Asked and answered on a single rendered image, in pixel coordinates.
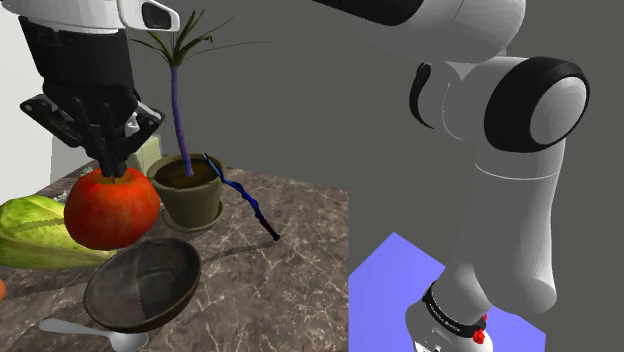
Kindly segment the blue twisted stick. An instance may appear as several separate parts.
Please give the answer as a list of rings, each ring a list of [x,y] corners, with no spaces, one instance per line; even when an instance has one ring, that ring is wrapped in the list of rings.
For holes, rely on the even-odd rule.
[[[227,179],[225,177],[224,171],[220,167],[218,167],[206,153],[203,153],[202,156],[204,157],[206,164],[217,174],[219,180],[223,184],[226,184],[236,190],[240,194],[241,198],[249,203],[254,211],[254,215],[257,218],[258,222],[271,235],[272,239],[274,241],[279,241],[281,236],[268,223],[267,219],[264,217],[260,209],[259,203],[245,190],[245,188],[240,183]]]

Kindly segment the pale green box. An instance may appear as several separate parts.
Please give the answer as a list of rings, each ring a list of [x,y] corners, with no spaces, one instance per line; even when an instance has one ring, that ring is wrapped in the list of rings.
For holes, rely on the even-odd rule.
[[[152,135],[137,151],[132,153],[126,162],[130,168],[146,174],[148,169],[162,158],[160,136]]]

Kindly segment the red apple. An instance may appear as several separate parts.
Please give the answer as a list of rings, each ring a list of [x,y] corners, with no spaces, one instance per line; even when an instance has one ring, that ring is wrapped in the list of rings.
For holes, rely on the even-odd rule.
[[[94,250],[128,247],[150,230],[160,198],[146,176],[128,168],[105,177],[99,169],[81,176],[64,207],[64,223],[80,245]]]

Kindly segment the grey spoon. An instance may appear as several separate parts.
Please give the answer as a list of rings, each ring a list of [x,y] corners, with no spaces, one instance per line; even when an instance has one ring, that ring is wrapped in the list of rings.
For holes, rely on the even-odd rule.
[[[55,318],[44,319],[39,323],[38,327],[44,332],[105,337],[109,340],[111,348],[115,352],[138,352],[149,342],[149,335],[147,333],[126,334],[103,331]]]

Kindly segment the green cabbage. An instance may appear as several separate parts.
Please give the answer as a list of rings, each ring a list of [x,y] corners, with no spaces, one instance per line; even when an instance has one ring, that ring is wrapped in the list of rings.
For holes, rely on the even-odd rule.
[[[0,265],[21,269],[98,267],[116,250],[88,249],[74,241],[64,223],[64,205],[29,195],[0,205]]]

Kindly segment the dark brown bowl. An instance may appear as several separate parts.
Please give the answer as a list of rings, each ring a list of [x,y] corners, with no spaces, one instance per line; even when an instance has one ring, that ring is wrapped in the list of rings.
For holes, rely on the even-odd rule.
[[[178,316],[201,278],[201,257],[189,242],[156,238],[136,243],[102,264],[83,295],[88,315],[120,333],[143,333]]]

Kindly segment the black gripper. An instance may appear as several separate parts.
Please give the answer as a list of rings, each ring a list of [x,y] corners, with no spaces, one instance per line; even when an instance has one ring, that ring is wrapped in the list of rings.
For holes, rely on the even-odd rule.
[[[24,16],[18,20],[44,79],[43,94],[20,109],[68,147],[82,147],[104,177],[115,177],[102,128],[115,128],[118,159],[126,165],[165,120],[162,112],[137,102],[125,32],[54,30]]]

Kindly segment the potted plant in olive pot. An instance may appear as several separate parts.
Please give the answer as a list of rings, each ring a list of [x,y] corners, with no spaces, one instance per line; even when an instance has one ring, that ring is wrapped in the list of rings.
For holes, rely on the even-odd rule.
[[[212,42],[212,32],[191,36],[202,19],[202,11],[194,11],[179,32],[162,36],[152,30],[150,40],[139,43],[160,55],[170,71],[170,100],[178,152],[164,156],[147,170],[164,205],[163,221],[172,229],[195,232],[208,229],[223,211],[221,200],[225,164],[206,153],[191,153],[185,141],[179,108],[179,71],[191,50],[202,42]]]

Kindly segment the violet robot stand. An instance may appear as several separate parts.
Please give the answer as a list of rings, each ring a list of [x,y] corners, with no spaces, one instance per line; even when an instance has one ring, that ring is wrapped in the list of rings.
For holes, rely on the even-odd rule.
[[[414,352],[405,311],[444,265],[393,233],[349,276],[348,352]],[[488,311],[494,352],[545,352],[546,334],[517,315]]]

